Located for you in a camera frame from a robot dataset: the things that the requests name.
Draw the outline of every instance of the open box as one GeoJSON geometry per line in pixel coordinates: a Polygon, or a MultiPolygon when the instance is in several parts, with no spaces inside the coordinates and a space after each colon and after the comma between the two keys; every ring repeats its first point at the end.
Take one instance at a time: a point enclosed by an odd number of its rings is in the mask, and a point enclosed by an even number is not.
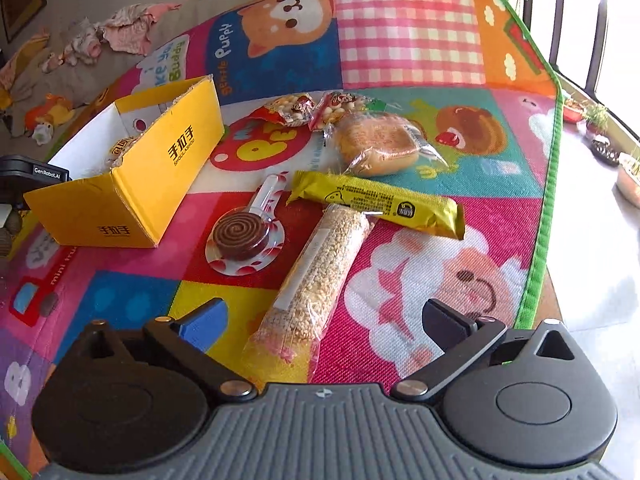
{"type": "Polygon", "coordinates": [[[51,159],[72,180],[25,200],[61,245],[156,247],[223,133],[210,76],[118,99],[51,159]],[[142,131],[119,167],[84,178],[116,142],[142,131]]]}

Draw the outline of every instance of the pink checkered square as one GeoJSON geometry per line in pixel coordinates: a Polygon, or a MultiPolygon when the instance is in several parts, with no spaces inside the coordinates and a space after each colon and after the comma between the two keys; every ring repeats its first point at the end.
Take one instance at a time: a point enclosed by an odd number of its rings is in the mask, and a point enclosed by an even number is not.
{"type": "Polygon", "coordinates": [[[485,83],[473,0],[335,0],[346,89],[485,83]]]}

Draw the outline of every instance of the yellow snack package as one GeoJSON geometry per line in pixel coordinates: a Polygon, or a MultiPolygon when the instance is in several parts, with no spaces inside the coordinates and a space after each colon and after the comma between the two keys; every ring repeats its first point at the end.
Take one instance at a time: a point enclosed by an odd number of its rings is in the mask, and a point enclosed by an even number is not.
{"type": "Polygon", "coordinates": [[[434,236],[456,240],[465,236],[463,208],[445,196],[345,174],[297,171],[287,204],[299,198],[346,205],[434,236]]]}

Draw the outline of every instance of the colorful play mat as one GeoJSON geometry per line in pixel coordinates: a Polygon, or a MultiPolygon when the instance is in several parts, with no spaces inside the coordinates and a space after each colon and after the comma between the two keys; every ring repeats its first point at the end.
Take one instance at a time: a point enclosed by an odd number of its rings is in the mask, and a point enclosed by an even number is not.
{"type": "MultiPolygon", "coordinates": [[[[282,251],[266,268],[240,276],[207,263],[212,225],[246,206],[268,174],[288,172],[290,178],[294,170],[323,170],[335,162],[322,135],[306,126],[247,118],[274,96],[347,89],[419,122],[448,168],[418,162],[382,180],[451,196],[465,207],[463,241],[377,223],[322,341],[315,382],[388,387],[437,358],[442,351],[422,330],[428,298],[511,326],[532,323],[561,106],[551,68],[506,0],[259,0],[149,55],[107,88],[72,130],[115,98],[207,73],[215,79],[226,135],[157,249],[61,248],[33,216],[26,218],[0,310],[0,436],[31,471],[44,463],[31,431],[34,400],[92,319],[139,328],[154,316],[180,317],[223,298],[227,308],[212,322],[219,337],[208,353],[244,373],[241,350],[322,206],[280,200],[275,216],[286,233],[282,251]]],[[[134,126],[143,130],[145,120],[136,118],[134,126]]],[[[306,380],[306,365],[291,377],[306,380]]]]}

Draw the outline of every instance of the gray ribbed panel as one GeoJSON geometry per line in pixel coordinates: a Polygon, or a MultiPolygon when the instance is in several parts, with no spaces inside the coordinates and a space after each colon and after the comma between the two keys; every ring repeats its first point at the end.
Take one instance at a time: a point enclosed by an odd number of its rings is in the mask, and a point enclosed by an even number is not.
{"type": "MultiPolygon", "coordinates": [[[[551,474],[500,469],[450,441],[432,411],[376,384],[272,384],[218,410],[203,437],[164,464],[113,480],[612,480],[599,465],[551,474]]],[[[46,480],[104,480],[58,465],[46,480]]]]}

